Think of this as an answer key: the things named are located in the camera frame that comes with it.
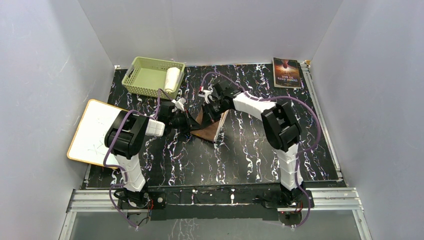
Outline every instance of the book title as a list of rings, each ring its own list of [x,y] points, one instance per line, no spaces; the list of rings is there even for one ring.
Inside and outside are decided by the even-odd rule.
[[[281,81],[287,81],[287,82],[297,82],[298,81],[297,79],[293,78],[292,76],[284,76],[284,77],[278,76],[277,79],[281,80]]]

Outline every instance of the book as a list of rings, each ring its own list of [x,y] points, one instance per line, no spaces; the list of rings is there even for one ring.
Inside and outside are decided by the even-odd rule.
[[[298,61],[274,57],[274,86],[277,88],[300,89],[302,87]]]
[[[227,118],[227,114],[228,114],[228,110],[221,114],[221,119],[219,121],[215,122],[214,124],[204,128],[204,129],[194,130],[194,131],[191,132],[191,134],[193,134],[193,135],[195,135],[199,138],[202,138],[202,139],[211,141],[213,143],[216,143],[217,140],[218,140],[218,135],[220,134],[220,131],[223,128],[225,119]],[[202,109],[200,109],[200,112],[196,117],[196,122],[201,124],[202,119],[203,119],[203,111],[202,111]]]

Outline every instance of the black marble surface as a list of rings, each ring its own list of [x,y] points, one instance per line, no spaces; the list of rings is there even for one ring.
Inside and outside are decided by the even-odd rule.
[[[197,98],[203,76],[220,72],[236,80],[256,97],[292,96],[313,108],[303,76],[302,88],[276,88],[272,64],[189,66],[178,97],[187,100],[186,108],[196,117],[202,99]],[[108,103],[123,109],[152,114],[156,98],[128,93],[121,84],[126,69],[117,70]],[[208,76],[209,88],[222,78]],[[299,148],[313,144],[317,128],[312,116],[299,104],[291,104],[302,127]],[[246,113],[231,110],[217,143],[172,131],[166,137],[145,137],[140,165],[149,186],[191,186],[279,182],[280,170],[274,149],[266,140],[262,122]],[[314,152],[300,157],[305,181],[337,180],[335,166],[324,138]],[[91,166],[86,188],[108,188],[121,181],[121,174],[109,168]]]

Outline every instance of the robotic arm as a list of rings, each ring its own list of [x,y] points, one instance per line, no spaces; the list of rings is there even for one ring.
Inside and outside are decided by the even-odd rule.
[[[214,85],[214,89],[217,96],[213,96],[211,91],[202,88],[199,91],[199,96],[205,98],[201,106],[202,123],[196,122],[184,109],[183,98],[178,101],[163,102],[158,110],[157,120],[135,114],[128,117],[111,151],[119,165],[125,169],[127,176],[124,189],[117,190],[117,192],[123,192],[123,195],[118,195],[117,192],[114,194],[117,198],[128,201],[133,207],[140,207],[146,203],[143,199],[144,193],[147,192],[147,185],[138,156],[144,136],[161,137],[169,133],[171,129],[178,129],[182,133],[203,129],[219,121],[221,114],[230,109],[248,113],[262,121],[266,139],[276,149],[281,171],[283,202],[290,205],[300,198],[302,192],[297,188],[295,175],[300,185],[303,178],[299,170],[295,174],[295,169],[301,128],[290,105],[255,100],[247,92],[231,87],[226,81],[218,82]],[[107,132],[104,139],[106,147],[110,147],[126,113],[125,110],[121,111]]]

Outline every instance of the gray floor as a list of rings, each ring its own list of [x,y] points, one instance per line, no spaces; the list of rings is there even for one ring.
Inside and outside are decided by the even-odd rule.
[[[261,219],[177,219],[151,221],[139,231],[129,229],[116,212],[79,212],[72,240],[258,240],[313,239],[359,240],[360,235],[351,210],[313,211],[308,221],[292,231],[278,221]]]

